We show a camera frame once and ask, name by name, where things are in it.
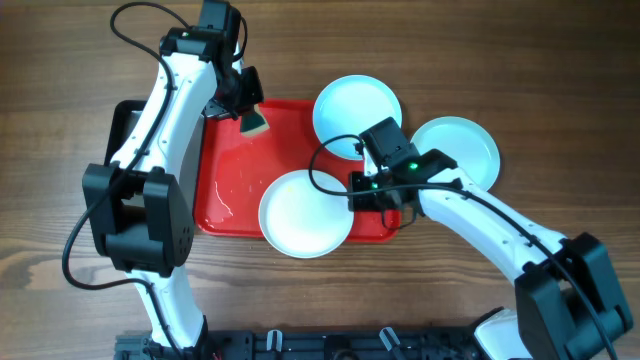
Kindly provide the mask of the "green yellow sponge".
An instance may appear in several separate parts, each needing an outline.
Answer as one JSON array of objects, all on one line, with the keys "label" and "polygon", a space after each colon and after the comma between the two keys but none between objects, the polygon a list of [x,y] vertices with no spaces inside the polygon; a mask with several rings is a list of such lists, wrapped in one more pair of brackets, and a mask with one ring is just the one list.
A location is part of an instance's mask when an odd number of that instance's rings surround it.
[{"label": "green yellow sponge", "polygon": [[268,129],[269,124],[258,104],[241,116],[240,133],[245,137],[256,136]]}]

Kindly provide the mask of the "white plate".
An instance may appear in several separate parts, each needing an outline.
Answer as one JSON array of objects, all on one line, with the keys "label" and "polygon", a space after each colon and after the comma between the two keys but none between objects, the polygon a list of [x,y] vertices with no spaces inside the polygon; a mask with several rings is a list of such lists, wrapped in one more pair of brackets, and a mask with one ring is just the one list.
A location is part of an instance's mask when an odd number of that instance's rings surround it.
[{"label": "white plate", "polygon": [[354,224],[355,215],[341,196],[345,186],[315,170],[286,173],[265,191],[258,220],[265,239],[294,258],[324,256],[339,247]]}]

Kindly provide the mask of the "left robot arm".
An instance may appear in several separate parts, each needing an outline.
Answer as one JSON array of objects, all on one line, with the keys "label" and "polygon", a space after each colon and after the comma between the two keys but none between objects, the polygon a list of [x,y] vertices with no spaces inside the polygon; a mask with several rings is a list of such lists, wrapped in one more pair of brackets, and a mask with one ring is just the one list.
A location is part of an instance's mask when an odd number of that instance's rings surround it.
[{"label": "left robot arm", "polygon": [[189,285],[193,199],[180,185],[194,132],[207,112],[237,118],[262,101],[254,68],[242,66],[238,29],[173,28],[155,53],[159,69],[133,129],[83,192],[97,252],[140,292],[152,322],[148,352],[164,359],[213,354],[206,318]]}]

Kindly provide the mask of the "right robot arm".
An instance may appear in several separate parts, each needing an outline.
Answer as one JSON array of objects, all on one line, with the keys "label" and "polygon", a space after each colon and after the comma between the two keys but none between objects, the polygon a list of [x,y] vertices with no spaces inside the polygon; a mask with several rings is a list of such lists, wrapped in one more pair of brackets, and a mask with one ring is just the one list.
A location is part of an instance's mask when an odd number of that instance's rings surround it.
[{"label": "right robot arm", "polygon": [[493,263],[513,285],[516,307],[483,319],[473,336],[490,359],[616,358],[615,340],[633,317],[603,243],[573,239],[539,225],[490,195],[452,164],[415,161],[349,178],[351,207],[403,205],[449,228]]}]

